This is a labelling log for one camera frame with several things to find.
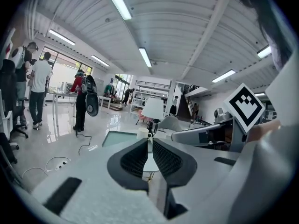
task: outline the glossy floor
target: glossy floor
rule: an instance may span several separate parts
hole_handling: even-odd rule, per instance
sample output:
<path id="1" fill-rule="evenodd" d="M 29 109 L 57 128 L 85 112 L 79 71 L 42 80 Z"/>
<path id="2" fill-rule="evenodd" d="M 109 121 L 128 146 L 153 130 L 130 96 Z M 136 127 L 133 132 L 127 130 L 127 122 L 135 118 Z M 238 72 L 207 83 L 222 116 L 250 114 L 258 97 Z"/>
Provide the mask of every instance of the glossy floor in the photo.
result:
<path id="1" fill-rule="evenodd" d="M 25 130 L 29 135 L 26 139 L 23 134 L 13 133 L 11 141 L 17 142 L 20 149 L 14 150 L 14 155 L 18 163 L 13 165 L 16 171 L 22 175 L 24 171 L 30 168 L 38 167 L 46 171 L 47 175 L 59 172 L 59 165 L 65 162 L 72 162 L 78 158 L 78 151 L 82 145 L 88 145 L 89 139 L 79 135 L 77 138 L 73 131 L 75 118 L 72 116 L 72 106 L 70 103 L 59 104 L 58 106 L 58 124 L 52 117 L 52 104 L 48 103 L 43 108 L 43 125 L 38 129 L 32 129 L 32 118 L 29 111 L 25 109 L 25 116 L 30 122 L 28 129 Z M 80 155 L 94 148 L 101 148 L 102 142 L 109 131 L 126 131 L 146 127 L 141 120 L 136 125 L 138 118 L 126 111 L 112 111 L 103 108 L 96 117 L 85 117 L 85 130 L 81 134 L 92 136 L 90 146 L 83 147 Z M 26 172 L 23 181 L 30 190 L 33 190 L 44 178 L 46 174 L 40 169 L 33 169 Z M 150 198 L 159 208 L 163 208 L 163 200 L 159 200 L 159 193 L 165 191 L 165 185 L 160 173 L 156 173 L 150 182 Z"/>

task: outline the person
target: person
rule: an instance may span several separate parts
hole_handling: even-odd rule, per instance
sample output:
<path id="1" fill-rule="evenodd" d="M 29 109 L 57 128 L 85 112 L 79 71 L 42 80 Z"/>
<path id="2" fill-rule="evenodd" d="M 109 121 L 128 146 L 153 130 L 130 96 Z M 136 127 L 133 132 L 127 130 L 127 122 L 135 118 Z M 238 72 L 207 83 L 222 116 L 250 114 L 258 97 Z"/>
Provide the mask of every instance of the person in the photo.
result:
<path id="1" fill-rule="evenodd" d="M 195 119 L 196 116 L 198 116 L 198 110 L 199 110 L 199 105 L 197 103 L 195 103 L 194 107 L 193 107 L 192 119 Z"/>
<path id="2" fill-rule="evenodd" d="M 123 101 L 121 102 L 122 104 L 127 104 L 127 101 L 129 99 L 129 95 L 131 95 L 131 97 L 133 98 L 133 92 L 135 91 L 135 89 L 127 89 L 125 92 L 125 98 L 123 99 Z"/>
<path id="3" fill-rule="evenodd" d="M 52 67 L 48 64 L 50 57 L 50 52 L 46 52 L 43 55 L 43 60 L 37 61 L 32 67 L 31 77 L 33 78 L 33 83 L 29 97 L 29 110 L 33 119 L 34 129 L 42 125 L 45 84 L 52 72 Z"/>
<path id="4" fill-rule="evenodd" d="M 292 49 L 298 41 L 287 20 L 272 0 L 240 0 L 248 8 L 253 8 L 257 14 L 257 22 L 265 40 L 268 41 L 275 68 L 281 71 L 289 60 Z M 249 130 L 247 142 L 261 139 L 268 131 L 280 127 L 278 119 L 268 123 L 255 125 Z"/>
<path id="5" fill-rule="evenodd" d="M 22 56 L 21 62 L 22 66 L 19 69 L 15 70 L 15 74 L 17 76 L 16 82 L 16 91 L 17 91 L 17 98 L 21 99 L 25 97 L 26 92 L 26 73 L 30 68 L 30 63 L 32 60 L 32 54 L 36 52 L 38 49 L 35 42 L 30 42 L 27 47 L 24 48 L 24 55 Z M 20 116 L 20 123 L 21 125 L 25 125 L 27 123 L 26 117 L 24 113 Z"/>
<path id="6" fill-rule="evenodd" d="M 74 130 L 78 132 L 84 131 L 85 123 L 85 94 L 82 92 L 82 80 L 84 79 L 84 71 L 79 69 L 75 75 L 75 81 L 73 86 L 70 89 L 70 92 L 78 91 L 77 100 L 76 100 L 76 124 L 73 127 Z"/>
<path id="7" fill-rule="evenodd" d="M 177 115 L 177 102 L 178 102 L 178 96 L 176 95 L 173 102 L 172 102 L 172 106 L 170 108 L 169 113 L 173 114 L 174 116 Z"/>

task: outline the red jacket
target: red jacket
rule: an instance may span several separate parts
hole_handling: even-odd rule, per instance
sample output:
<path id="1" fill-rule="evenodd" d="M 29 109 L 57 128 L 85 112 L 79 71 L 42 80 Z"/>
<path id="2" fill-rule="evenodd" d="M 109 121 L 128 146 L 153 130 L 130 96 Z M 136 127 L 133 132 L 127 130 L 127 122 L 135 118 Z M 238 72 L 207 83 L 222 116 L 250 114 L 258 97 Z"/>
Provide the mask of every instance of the red jacket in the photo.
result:
<path id="1" fill-rule="evenodd" d="M 81 91 L 82 80 L 83 80 L 83 77 L 76 77 L 74 84 L 71 88 L 71 92 L 74 92 L 76 87 L 79 86 L 80 89 L 78 91 L 78 95 L 82 95 L 82 91 Z"/>

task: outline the ceiling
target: ceiling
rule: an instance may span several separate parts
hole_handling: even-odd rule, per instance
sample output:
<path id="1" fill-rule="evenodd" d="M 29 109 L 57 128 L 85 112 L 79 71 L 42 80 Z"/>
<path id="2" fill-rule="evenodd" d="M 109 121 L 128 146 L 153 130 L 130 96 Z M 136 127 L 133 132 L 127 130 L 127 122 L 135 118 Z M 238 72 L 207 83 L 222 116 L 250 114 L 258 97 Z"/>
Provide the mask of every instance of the ceiling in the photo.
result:
<path id="1" fill-rule="evenodd" d="M 265 87 L 277 75 L 272 62 L 259 65 L 262 60 L 257 51 L 268 43 L 255 12 L 239 0 L 125 3 L 131 20 L 124 21 L 111 0 L 37 0 L 36 11 L 30 10 L 29 14 L 35 14 L 31 16 L 35 31 L 68 46 L 108 73 L 152 75 L 217 91 L 235 88 L 242 82 L 251 89 Z M 50 34 L 50 28 L 76 44 L 71 46 Z M 146 48 L 155 63 L 152 68 L 146 66 L 138 47 Z M 230 69 L 238 73 L 233 75 L 238 79 L 232 76 L 226 83 L 212 83 Z"/>

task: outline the white lampshade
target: white lampshade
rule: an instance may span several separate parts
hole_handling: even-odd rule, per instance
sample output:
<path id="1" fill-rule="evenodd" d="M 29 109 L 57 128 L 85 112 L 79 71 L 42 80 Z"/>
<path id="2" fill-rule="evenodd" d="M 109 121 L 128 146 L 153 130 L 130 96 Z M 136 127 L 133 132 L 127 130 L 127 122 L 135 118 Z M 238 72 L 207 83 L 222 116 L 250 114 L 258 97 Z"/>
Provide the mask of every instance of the white lampshade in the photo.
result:
<path id="1" fill-rule="evenodd" d="M 164 118 L 164 103 L 161 99 L 149 98 L 143 108 L 142 115 L 152 119 Z"/>

